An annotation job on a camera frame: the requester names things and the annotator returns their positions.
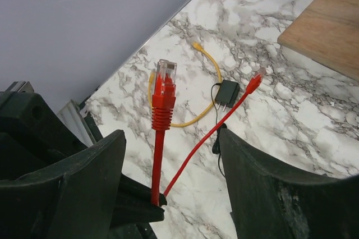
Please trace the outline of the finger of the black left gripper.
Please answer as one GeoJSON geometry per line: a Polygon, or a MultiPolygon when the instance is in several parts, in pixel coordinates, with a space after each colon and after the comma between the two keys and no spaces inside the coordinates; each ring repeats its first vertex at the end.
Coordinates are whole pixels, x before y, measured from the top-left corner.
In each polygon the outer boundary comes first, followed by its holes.
{"type": "Polygon", "coordinates": [[[159,205],[154,205],[151,203],[151,188],[123,174],[118,185],[112,227],[163,221],[162,205],[167,205],[163,194],[159,196],[159,205]]]}

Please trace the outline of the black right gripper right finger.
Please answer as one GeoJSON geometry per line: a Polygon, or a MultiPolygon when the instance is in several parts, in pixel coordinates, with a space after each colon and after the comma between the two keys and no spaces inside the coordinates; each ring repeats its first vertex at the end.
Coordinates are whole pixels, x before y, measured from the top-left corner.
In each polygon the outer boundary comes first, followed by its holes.
{"type": "Polygon", "coordinates": [[[219,143],[238,238],[358,237],[358,176],[304,171],[228,129],[219,143]]]}

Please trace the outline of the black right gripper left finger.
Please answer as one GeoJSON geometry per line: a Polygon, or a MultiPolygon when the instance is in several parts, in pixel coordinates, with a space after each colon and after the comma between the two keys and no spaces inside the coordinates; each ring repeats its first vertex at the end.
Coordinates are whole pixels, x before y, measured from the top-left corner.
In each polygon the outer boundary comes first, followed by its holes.
{"type": "Polygon", "coordinates": [[[50,166],[1,181],[1,238],[107,238],[126,150],[115,130],[50,166]]]}

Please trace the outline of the small black power adapter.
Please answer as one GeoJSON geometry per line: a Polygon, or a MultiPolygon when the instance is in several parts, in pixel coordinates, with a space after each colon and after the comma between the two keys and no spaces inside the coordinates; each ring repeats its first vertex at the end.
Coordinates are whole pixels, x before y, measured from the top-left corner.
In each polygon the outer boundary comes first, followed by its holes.
{"type": "MultiPolygon", "coordinates": [[[[232,108],[237,99],[239,90],[240,90],[239,83],[230,80],[223,80],[222,82],[218,82],[211,87],[211,101],[215,109],[215,124],[218,123],[219,107],[221,105],[224,105],[224,110],[227,107],[232,108]]],[[[217,129],[217,137],[212,146],[212,153],[218,156],[218,160],[217,160],[218,168],[223,177],[225,177],[225,174],[220,166],[220,159],[222,155],[220,150],[219,135],[221,130],[225,128],[227,128],[227,125],[223,123],[217,129]]]]}

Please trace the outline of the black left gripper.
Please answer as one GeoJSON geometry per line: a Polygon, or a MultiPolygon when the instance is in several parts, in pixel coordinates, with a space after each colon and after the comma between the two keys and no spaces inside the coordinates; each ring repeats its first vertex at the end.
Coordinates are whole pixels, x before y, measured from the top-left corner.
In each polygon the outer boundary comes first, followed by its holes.
{"type": "Polygon", "coordinates": [[[55,114],[28,81],[15,81],[1,92],[2,180],[16,180],[92,144],[75,102],[55,114]]]}

